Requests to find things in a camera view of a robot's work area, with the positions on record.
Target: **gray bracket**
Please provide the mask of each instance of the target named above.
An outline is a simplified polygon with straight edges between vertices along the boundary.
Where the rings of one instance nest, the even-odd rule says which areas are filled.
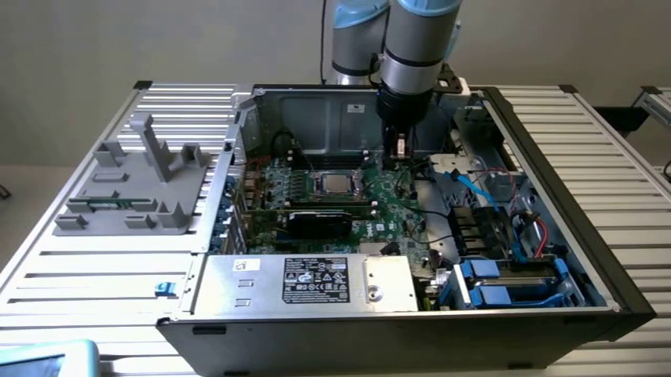
[[[179,153],[159,142],[150,114],[135,113],[131,128],[146,152],[126,153],[118,141],[103,141],[98,161],[68,211],[56,218],[58,236],[143,236],[187,232],[210,156],[198,144]]]

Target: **warning label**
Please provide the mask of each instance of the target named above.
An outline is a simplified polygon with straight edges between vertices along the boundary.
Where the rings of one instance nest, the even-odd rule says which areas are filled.
[[[282,288],[287,304],[350,302],[347,258],[284,259]]]

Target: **red cable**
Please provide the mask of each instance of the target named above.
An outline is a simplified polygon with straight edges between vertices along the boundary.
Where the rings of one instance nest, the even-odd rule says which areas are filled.
[[[538,225],[542,227],[543,229],[543,238],[542,238],[542,242],[539,243],[538,245],[538,250],[537,250],[537,254],[534,255],[535,258],[539,258],[541,256],[543,256],[543,249],[546,248],[546,242],[547,242],[547,227],[546,227],[546,223],[543,222],[542,218],[537,218],[537,222],[538,222]]]

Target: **sticker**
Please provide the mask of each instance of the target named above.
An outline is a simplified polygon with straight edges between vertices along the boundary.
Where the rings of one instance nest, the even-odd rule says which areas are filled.
[[[350,302],[347,258],[286,258],[282,300],[287,304]]]
[[[365,104],[349,104],[347,105],[347,112],[357,112],[357,113],[363,113],[366,112],[366,105]]]
[[[232,261],[232,271],[258,271],[262,269],[262,259],[236,259]]]

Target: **slotted metal surface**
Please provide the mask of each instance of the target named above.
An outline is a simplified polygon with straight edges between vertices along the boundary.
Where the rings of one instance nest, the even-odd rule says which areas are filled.
[[[669,106],[671,107],[671,87],[665,87],[665,88],[658,88],[662,90],[662,98],[667,102]]]
[[[180,286],[196,258],[194,245],[202,232],[212,230],[200,226],[202,214],[234,122],[232,103],[250,94],[238,89],[235,85],[155,84],[134,91],[100,140],[116,137],[127,152],[143,151],[128,119],[135,112],[150,112],[156,137],[168,142],[171,150],[196,142],[214,156],[188,232],[180,236],[52,235],[52,219],[64,212],[63,203],[79,191],[96,164],[90,154],[0,276],[0,349],[90,338],[99,344],[106,373],[132,370],[138,357],[176,355],[154,323],[178,311],[180,297],[156,298],[155,285],[175,282],[175,292],[184,290]],[[230,172],[240,174],[239,167]],[[160,360],[151,358],[151,364]],[[159,362],[151,369],[160,372],[163,368],[170,374],[184,371],[184,366],[172,365]]]
[[[586,345],[543,371],[446,375],[669,375],[671,204],[574,96],[554,86],[502,86],[502,92],[659,318],[618,342]],[[232,106],[230,97],[235,94],[235,86],[152,86],[130,100],[107,132],[119,134],[124,148],[142,149],[126,125],[138,105],[138,109],[156,114],[156,134],[172,148],[196,141],[208,152],[216,152],[232,122],[231,108],[226,106]],[[70,183],[72,188],[78,181]],[[208,189],[206,178],[202,198]],[[56,201],[58,212],[63,198]],[[191,228],[199,231],[199,218]],[[24,244],[18,253],[24,253],[26,258],[12,261],[0,276],[0,349],[87,337],[98,342],[104,375],[194,375],[154,328],[156,318],[176,307],[179,300],[156,299],[154,286],[160,281],[184,281],[188,244],[195,235],[160,240],[98,237],[90,242],[68,242],[71,238],[50,236],[51,225],[44,221],[34,233],[36,241]]]
[[[499,89],[659,315],[618,342],[591,343],[574,351],[542,375],[667,375],[671,366],[669,191],[650,181],[629,149],[618,146],[606,132],[607,125],[575,95],[554,86]],[[569,144],[570,140],[581,141]],[[521,168],[513,150],[506,148]]]

